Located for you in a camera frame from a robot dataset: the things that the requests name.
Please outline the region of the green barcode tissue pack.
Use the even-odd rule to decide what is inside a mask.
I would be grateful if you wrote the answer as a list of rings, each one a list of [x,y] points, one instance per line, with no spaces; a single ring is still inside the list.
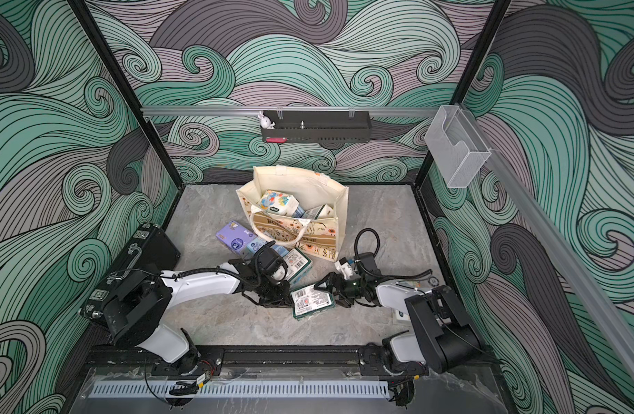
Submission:
[[[293,302],[293,317],[301,320],[335,307],[332,293],[316,290],[312,285],[294,290],[290,293]]]

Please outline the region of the green white tissue pack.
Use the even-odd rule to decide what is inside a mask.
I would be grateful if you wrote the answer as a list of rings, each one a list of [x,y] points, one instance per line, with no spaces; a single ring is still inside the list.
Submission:
[[[289,250],[289,253],[284,255],[284,261],[288,265],[286,280],[289,281],[290,284],[298,283],[312,268],[310,258],[297,248]]]

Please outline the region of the purple tissue pack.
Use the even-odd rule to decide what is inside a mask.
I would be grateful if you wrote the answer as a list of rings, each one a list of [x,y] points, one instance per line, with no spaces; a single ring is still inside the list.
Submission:
[[[246,247],[257,235],[244,225],[231,221],[216,232],[215,237],[236,255],[242,255]]]

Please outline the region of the colourful splash tissue pack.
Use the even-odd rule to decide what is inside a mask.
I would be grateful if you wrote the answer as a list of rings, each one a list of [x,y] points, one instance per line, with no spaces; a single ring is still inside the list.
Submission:
[[[300,209],[300,203],[292,194],[267,190],[259,200],[258,207],[273,214],[291,217]]]

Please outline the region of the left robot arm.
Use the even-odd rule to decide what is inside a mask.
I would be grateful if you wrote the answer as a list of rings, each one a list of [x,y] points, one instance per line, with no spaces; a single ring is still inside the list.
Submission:
[[[141,348],[159,357],[174,374],[189,374],[201,354],[185,329],[163,322],[173,307],[199,298],[240,294],[256,306],[291,305],[289,265],[275,243],[265,243],[249,259],[187,271],[132,270],[95,309],[116,348]]]

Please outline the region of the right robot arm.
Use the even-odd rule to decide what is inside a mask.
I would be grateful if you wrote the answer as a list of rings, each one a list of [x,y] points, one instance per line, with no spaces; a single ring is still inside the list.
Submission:
[[[449,286],[422,287],[430,270],[414,276],[391,276],[378,268],[374,253],[357,255],[353,276],[331,272],[314,284],[336,304],[384,307],[400,312],[409,331],[382,341],[384,369],[393,375],[443,374],[482,355],[484,341],[457,294]]]

